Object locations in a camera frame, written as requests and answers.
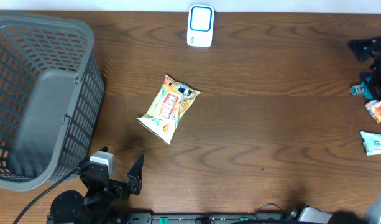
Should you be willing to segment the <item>teal mouthwash bottle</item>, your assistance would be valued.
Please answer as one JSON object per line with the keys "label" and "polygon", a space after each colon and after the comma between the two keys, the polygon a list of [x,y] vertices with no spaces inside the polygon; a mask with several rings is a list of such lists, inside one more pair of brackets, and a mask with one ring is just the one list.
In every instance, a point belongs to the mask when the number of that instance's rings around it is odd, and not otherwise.
{"label": "teal mouthwash bottle", "polygon": [[349,92],[352,95],[362,95],[367,100],[376,100],[378,98],[375,82],[371,77],[362,78],[361,83],[351,86]]}

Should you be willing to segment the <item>orange wiper sheet bag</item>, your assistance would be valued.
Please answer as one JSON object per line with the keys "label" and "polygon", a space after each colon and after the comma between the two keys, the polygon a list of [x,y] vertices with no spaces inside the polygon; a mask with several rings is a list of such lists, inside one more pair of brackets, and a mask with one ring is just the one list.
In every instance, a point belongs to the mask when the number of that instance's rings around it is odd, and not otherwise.
{"label": "orange wiper sheet bag", "polygon": [[170,145],[182,116],[201,92],[166,74],[146,114],[137,118],[151,133]]}

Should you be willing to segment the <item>teal package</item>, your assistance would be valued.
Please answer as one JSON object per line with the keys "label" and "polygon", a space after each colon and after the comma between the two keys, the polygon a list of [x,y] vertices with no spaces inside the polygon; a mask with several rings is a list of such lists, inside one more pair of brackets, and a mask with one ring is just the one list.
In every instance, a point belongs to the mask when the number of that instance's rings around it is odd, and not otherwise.
{"label": "teal package", "polygon": [[360,135],[363,138],[363,145],[368,156],[381,154],[381,134],[361,131]]}

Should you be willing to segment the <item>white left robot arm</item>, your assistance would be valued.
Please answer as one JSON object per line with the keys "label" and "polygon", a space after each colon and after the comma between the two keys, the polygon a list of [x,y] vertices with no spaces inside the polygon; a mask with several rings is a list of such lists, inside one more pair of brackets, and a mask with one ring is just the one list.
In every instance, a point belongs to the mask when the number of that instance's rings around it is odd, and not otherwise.
{"label": "white left robot arm", "polygon": [[110,178],[115,163],[107,147],[84,158],[77,165],[76,173],[87,193],[67,190],[59,194],[51,204],[47,223],[127,223],[128,215],[113,204],[140,194],[143,165],[141,155],[127,173],[128,181],[120,182]]}

